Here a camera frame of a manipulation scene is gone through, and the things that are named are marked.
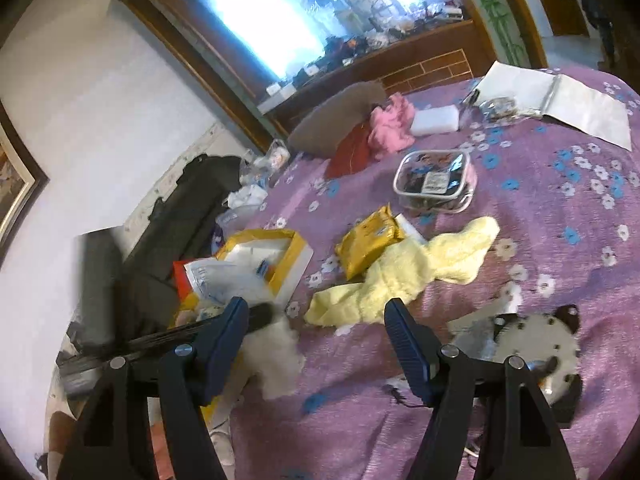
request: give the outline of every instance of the metal screw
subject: metal screw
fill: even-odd
[[[109,366],[111,368],[113,368],[114,370],[118,370],[118,369],[122,368],[125,365],[126,362],[127,362],[127,360],[124,357],[119,355],[117,357],[114,357],[109,362]]]
[[[184,343],[175,347],[174,352],[178,357],[185,357],[193,352],[193,346],[188,343]]]
[[[442,355],[444,355],[444,357],[450,357],[452,359],[460,355],[460,350],[458,350],[458,347],[453,345],[444,345],[440,349],[440,351],[442,352]]]
[[[509,366],[511,366],[512,368],[516,368],[516,370],[522,370],[524,368],[524,361],[522,357],[512,355],[511,357],[509,357]]]

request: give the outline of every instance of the clear plastic box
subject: clear plastic box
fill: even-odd
[[[394,177],[400,205],[415,212],[460,213],[473,198],[478,183],[469,156],[460,150],[409,153]]]

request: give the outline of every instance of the white sponge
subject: white sponge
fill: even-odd
[[[460,112],[456,105],[428,108],[415,113],[411,133],[415,137],[456,132],[460,127]]]

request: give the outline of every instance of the purple bedspread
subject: purple bedspread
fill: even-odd
[[[465,212],[413,218],[418,230],[429,238],[489,215],[500,234],[473,283],[431,283],[410,310],[445,341],[444,322],[484,305],[508,282],[520,287],[521,313],[577,304],[584,394],[573,427],[562,433],[580,476],[596,479],[640,412],[640,97],[605,73],[562,72],[627,105],[633,152],[536,120],[489,130],[472,124],[475,129],[417,139],[411,150],[468,149],[479,178]],[[434,88],[411,99],[418,109],[449,105],[469,86]],[[322,179],[327,161],[299,156],[252,222],[294,229],[315,252],[287,309],[306,356],[300,387],[270,402],[255,384],[245,389],[244,403],[232,413],[239,480],[407,474],[431,410],[406,408],[383,392],[383,381],[401,373],[384,327],[336,330],[302,319],[314,292],[344,282],[334,245],[345,232],[387,202],[402,212],[392,179],[403,155],[330,182]],[[318,392],[319,402],[303,415],[305,400]],[[472,473],[463,461],[459,477]]]

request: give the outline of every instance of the painting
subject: painting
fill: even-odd
[[[0,266],[20,221],[46,183],[0,103]]]

